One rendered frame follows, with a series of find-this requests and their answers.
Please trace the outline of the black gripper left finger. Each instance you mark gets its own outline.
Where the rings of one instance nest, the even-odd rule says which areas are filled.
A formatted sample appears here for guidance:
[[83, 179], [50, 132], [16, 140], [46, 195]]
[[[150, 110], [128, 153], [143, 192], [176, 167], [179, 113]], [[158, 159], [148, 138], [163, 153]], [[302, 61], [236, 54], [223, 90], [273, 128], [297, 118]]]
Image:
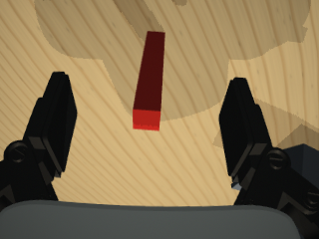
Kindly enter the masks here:
[[59, 201], [51, 182], [65, 172], [77, 116], [69, 75], [53, 72], [22, 140], [11, 142], [4, 150], [0, 212], [22, 201]]

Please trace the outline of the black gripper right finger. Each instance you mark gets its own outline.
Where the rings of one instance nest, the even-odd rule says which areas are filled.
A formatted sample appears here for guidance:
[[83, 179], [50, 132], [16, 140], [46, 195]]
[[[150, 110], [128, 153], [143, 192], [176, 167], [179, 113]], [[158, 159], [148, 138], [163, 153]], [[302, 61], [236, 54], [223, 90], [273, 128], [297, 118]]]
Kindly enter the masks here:
[[218, 121], [228, 176], [241, 186], [233, 205], [280, 210], [304, 239], [319, 239], [319, 189], [291, 168], [283, 149], [272, 146], [246, 78], [230, 80]]

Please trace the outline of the dark red rectangular bar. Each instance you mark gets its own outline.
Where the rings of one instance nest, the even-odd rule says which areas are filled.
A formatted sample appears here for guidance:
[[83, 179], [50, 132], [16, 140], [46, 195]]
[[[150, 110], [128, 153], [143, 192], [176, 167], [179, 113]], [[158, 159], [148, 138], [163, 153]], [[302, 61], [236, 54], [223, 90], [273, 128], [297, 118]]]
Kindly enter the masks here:
[[148, 31], [133, 107], [133, 128], [160, 130], [165, 32]]

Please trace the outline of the dark grey sloped panel with square hole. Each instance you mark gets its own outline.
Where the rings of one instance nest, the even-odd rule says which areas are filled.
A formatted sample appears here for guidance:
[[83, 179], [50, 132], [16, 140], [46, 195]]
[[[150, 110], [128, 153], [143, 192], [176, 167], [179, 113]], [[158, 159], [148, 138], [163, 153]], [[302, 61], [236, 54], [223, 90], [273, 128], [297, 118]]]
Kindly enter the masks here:
[[[291, 168], [309, 180], [319, 189], [319, 150], [305, 144], [284, 148], [291, 160]], [[232, 182], [231, 188], [239, 190], [238, 182]]]

